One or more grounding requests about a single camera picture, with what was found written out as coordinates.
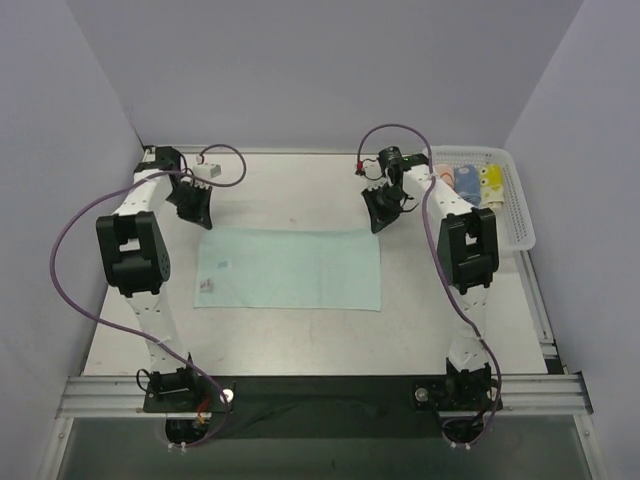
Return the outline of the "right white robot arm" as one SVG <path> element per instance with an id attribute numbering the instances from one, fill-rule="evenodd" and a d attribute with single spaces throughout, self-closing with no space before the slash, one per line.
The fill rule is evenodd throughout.
<path id="1" fill-rule="evenodd" d="M 414 200 L 436 272 L 455 311 L 446 373 L 425 397 L 446 411 L 488 413 L 499 404 L 500 381 L 484 338 L 486 304 L 499 267 L 496 216 L 458 195 L 435 173 L 428 154 L 403 155 L 396 146 L 375 158 L 379 173 L 361 195 L 370 228 L 379 233 L 407 213 Z"/>

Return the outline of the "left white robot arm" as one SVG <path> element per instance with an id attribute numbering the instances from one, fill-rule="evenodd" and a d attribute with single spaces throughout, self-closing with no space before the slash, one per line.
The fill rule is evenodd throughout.
<path id="1" fill-rule="evenodd" d="M 96 233 L 107 282 L 117 288 L 132 309 L 150 355 L 146 408 L 151 411 L 195 409 L 206 398 L 194 369 L 169 354 L 191 360 L 171 313 L 166 283 L 171 274 L 169 252 L 156 218 L 166 202 L 177 216 L 204 229 L 212 228 L 212 189 L 178 176 L 181 153 L 173 147 L 155 149 L 154 159 L 134 170 L 140 185 L 132 189 L 114 213 L 96 221 Z"/>

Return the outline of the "light green towel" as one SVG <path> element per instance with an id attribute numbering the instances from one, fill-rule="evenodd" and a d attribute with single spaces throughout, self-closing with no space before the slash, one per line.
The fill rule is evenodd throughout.
<path id="1" fill-rule="evenodd" d="M 378 312 L 379 240 L 366 229 L 215 227 L 199 245 L 193 305 Z"/>

